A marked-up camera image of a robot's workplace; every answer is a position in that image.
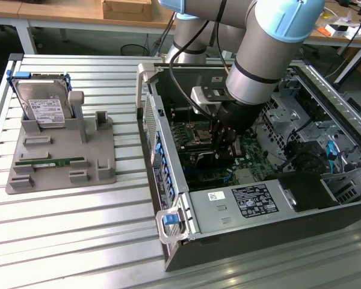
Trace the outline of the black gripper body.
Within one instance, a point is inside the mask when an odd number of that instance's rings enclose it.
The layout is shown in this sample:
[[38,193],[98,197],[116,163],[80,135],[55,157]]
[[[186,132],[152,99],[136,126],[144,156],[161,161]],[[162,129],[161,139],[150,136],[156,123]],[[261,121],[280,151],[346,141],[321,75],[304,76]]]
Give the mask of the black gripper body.
[[243,133],[249,129],[261,112],[261,105],[243,104],[239,101],[223,102],[218,109],[218,119],[226,127]]

